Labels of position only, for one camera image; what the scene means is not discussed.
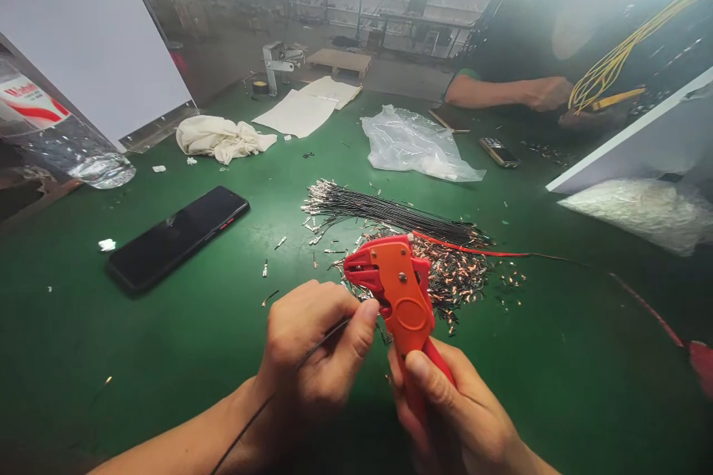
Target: wire stripper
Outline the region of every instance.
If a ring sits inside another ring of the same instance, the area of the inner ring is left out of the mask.
[[[423,351],[454,382],[429,337],[436,326],[428,291],[431,262],[413,256],[411,239],[411,235],[396,235],[364,243],[344,259],[344,274],[352,284],[369,289],[381,304],[386,329],[394,336],[408,407],[426,425],[425,400],[406,374],[406,355]]]

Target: red cable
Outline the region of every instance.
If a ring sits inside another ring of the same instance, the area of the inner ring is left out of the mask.
[[[549,258],[550,260],[561,260],[561,261],[566,261],[569,263],[576,263],[577,265],[588,267],[589,269],[596,269],[596,267],[591,266],[587,263],[583,262],[578,262],[576,260],[570,260],[569,258],[560,258],[559,256],[549,256],[549,255],[544,255],[540,254],[539,252],[493,252],[493,251],[481,251],[477,249],[467,249],[466,247],[462,247],[459,245],[453,245],[452,243],[447,243],[446,241],[441,241],[436,239],[435,237],[430,237],[425,234],[421,234],[420,232],[413,231],[411,232],[414,236],[417,236],[423,240],[430,241],[431,243],[437,243],[439,245],[448,247],[449,249],[456,249],[458,251],[462,252],[471,252],[472,254],[479,254],[483,256],[500,256],[500,257],[516,257],[516,258],[523,258],[526,256],[539,256],[540,258]],[[681,338],[679,338],[674,330],[666,323],[666,321],[663,320],[663,317],[659,315],[659,313],[651,307],[649,303],[644,301],[644,298],[636,293],[631,286],[629,286],[626,282],[624,282],[616,273],[612,273],[609,271],[605,271],[609,276],[611,276],[615,281],[619,283],[619,285],[624,288],[632,297],[634,297],[646,310],[659,322],[661,327],[666,331],[668,336],[673,340],[673,342],[678,346],[678,347],[684,347],[683,342],[681,341]]]

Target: hand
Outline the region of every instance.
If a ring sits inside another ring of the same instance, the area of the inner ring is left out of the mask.
[[[598,113],[588,111],[576,112],[575,109],[567,110],[567,113],[559,118],[558,124],[566,130],[595,131],[613,128],[621,128],[626,122],[628,109],[622,113],[622,109],[607,109]]]
[[[254,412],[270,395],[268,408],[256,419],[246,441],[268,456],[276,444],[293,442],[310,425],[333,415],[347,401],[362,361],[374,340],[379,303],[361,304],[334,282],[302,284],[270,308],[267,343],[258,375],[244,406]],[[305,356],[346,318],[296,371]]]
[[[574,86],[562,76],[523,80],[522,103],[535,111],[552,111],[569,101]]]
[[[421,468],[428,474],[556,473],[520,440],[505,409],[468,358],[455,347],[433,338],[432,341],[448,364],[455,386],[420,351],[411,351],[406,356],[406,372],[436,413],[430,423],[437,424],[435,420],[440,418],[446,426],[445,432],[450,430],[455,435],[459,460],[462,461],[456,468],[444,467],[443,455],[437,450],[435,440],[443,436],[444,431],[435,433],[433,428],[424,428],[409,410],[393,346],[388,353],[397,415],[414,440]]]

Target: plastic water bottle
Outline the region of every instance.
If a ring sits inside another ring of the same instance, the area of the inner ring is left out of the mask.
[[[136,173],[105,137],[3,59],[0,137],[97,189],[122,186]]]

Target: smartphone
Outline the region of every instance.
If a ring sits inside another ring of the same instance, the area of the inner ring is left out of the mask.
[[[219,186],[112,252],[107,270],[130,292],[146,291],[249,209]]]
[[[515,168],[520,165],[520,160],[512,155],[502,141],[494,137],[481,137],[480,144],[500,167]]]

